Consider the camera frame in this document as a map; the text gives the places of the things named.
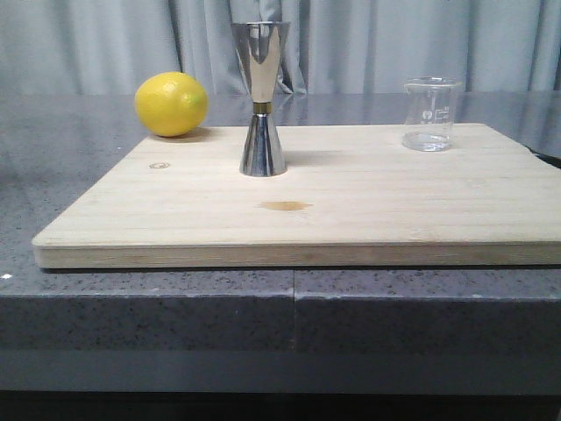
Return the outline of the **steel double jigger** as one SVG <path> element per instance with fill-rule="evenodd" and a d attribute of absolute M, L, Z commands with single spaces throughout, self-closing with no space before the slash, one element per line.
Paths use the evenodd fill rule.
<path fill-rule="evenodd" d="M 289 26 L 285 21 L 231 25 L 245 86 L 252 99 L 252 119 L 239 167 L 243 175 L 269 177 L 287 171 L 273 121 L 273 93 Z"/>

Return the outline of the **wooden cutting board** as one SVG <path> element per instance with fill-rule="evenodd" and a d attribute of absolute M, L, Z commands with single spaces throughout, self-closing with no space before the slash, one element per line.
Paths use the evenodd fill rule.
<path fill-rule="evenodd" d="M 43 268 L 557 265 L 560 172 L 483 124 L 284 126 L 287 171 L 240 174 L 243 127 L 150 136 L 32 242 Z"/>

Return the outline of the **clear glass beaker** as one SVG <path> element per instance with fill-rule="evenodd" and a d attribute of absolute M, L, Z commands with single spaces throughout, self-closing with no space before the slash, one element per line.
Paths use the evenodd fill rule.
<path fill-rule="evenodd" d="M 462 82 L 450 77 L 423 76 L 407 79 L 407 129 L 402 144 L 419 152 L 443 152 L 451 148 L 451 128 Z"/>

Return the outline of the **yellow lemon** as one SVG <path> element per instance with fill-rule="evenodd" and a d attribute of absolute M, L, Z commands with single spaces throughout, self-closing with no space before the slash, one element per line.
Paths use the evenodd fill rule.
<path fill-rule="evenodd" d="M 165 72 L 145 80 L 134 96 L 140 123 L 161 137 L 184 135 L 206 117 L 209 99 L 205 88 L 182 72 Z"/>

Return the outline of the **grey curtain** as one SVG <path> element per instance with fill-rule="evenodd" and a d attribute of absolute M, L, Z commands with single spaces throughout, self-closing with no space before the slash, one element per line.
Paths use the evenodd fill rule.
<path fill-rule="evenodd" d="M 4 1 L 1 91 L 131 94 L 182 71 L 209 93 L 241 93 L 231 25 L 274 20 L 290 24 L 288 94 L 394 93 L 416 76 L 560 87 L 557 1 Z"/>

